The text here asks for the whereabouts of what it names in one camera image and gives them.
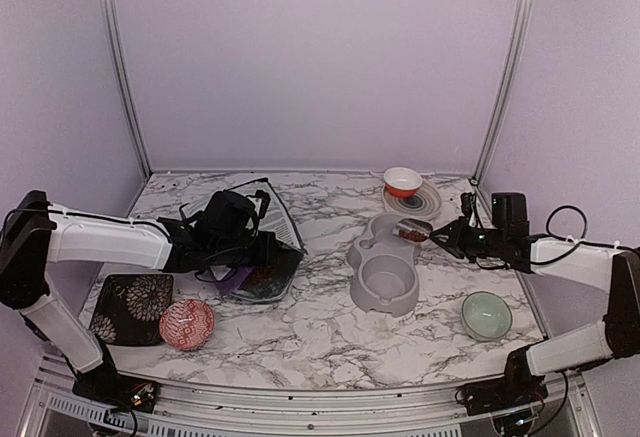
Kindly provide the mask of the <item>purple puppy food bag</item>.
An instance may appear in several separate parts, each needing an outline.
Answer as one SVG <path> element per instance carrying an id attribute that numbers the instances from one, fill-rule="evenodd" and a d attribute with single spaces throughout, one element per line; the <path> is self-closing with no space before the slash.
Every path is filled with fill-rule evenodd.
<path id="1" fill-rule="evenodd" d="M 183 204 L 179 215 L 204 253 L 197 279 L 245 303 L 269 304 L 286 295 L 306 250 L 267 177 Z"/>

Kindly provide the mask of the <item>silver metal scoop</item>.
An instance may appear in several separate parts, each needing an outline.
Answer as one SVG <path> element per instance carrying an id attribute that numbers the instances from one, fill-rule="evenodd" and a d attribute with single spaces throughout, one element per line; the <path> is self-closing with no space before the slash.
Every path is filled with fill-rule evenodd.
<path id="1" fill-rule="evenodd" d="M 393 228 L 394 235 L 413 243 L 426 242 L 432 232 L 433 226 L 429 222 L 414 218 L 403 218 Z"/>

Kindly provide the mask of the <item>grey double pet bowl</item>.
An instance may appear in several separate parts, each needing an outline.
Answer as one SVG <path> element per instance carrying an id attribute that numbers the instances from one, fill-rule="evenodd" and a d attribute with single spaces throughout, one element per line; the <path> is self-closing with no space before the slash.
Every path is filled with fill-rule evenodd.
<path id="1" fill-rule="evenodd" d="M 419 248 L 393 233 L 400 220 L 395 213 L 372 217 L 347 252 L 353 270 L 350 297 L 364 312 L 401 317 L 417 305 L 420 284 L 415 259 Z"/>

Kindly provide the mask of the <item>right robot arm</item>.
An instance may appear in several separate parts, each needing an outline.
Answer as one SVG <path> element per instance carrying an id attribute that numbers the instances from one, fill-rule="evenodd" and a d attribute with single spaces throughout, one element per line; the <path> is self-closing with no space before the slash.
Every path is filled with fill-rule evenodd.
<path id="1" fill-rule="evenodd" d="M 452 256 L 471 263 L 494 258 L 522 273 L 584 284 L 608 295 L 599 320 L 510 353 L 495 385 L 502 403 L 519 403 L 537 377 L 638 355 L 638 249 L 551 232 L 533 235 L 522 193 L 492 195 L 490 227 L 480 225 L 472 194 L 462 195 L 461 207 L 461 217 L 429 236 Z"/>

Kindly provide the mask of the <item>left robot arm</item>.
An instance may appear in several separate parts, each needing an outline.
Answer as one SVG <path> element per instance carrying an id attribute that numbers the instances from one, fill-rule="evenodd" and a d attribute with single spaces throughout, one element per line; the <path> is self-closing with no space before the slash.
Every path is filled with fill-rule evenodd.
<path id="1" fill-rule="evenodd" d="M 105 344 L 59 296 L 48 264 L 115 263 L 165 273 L 268 266 L 278 251 L 277 238 L 259 225 L 270 201 L 264 191 L 250 197 L 218 191 L 190 217 L 144 220 L 84 213 L 31 191 L 1 228 L 1 302 L 52 342 L 102 400 L 119 401 L 125 378 Z"/>

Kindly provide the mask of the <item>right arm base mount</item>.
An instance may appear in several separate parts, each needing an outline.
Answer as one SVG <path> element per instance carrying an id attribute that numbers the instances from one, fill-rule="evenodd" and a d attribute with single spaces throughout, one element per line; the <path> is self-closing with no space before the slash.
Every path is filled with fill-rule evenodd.
<path id="1" fill-rule="evenodd" d="M 475 416 L 546 399 L 548 390 L 544 378 L 534 376 L 529 369 L 528 349 L 529 346 L 525 346 L 509 353 L 501 377 L 458 387 L 455 401 L 465 407 L 469 416 Z"/>

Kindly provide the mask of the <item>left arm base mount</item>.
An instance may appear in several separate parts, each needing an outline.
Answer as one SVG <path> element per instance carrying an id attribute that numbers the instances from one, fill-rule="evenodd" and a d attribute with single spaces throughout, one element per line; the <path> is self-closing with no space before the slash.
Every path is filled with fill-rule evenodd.
<path id="1" fill-rule="evenodd" d="M 68 359 L 66 363 L 74 376 L 72 392 L 75 395 L 125 409 L 153 412 L 160 384 L 121 374 L 107 351 L 103 352 L 102 363 L 87 372 L 75 369 Z"/>

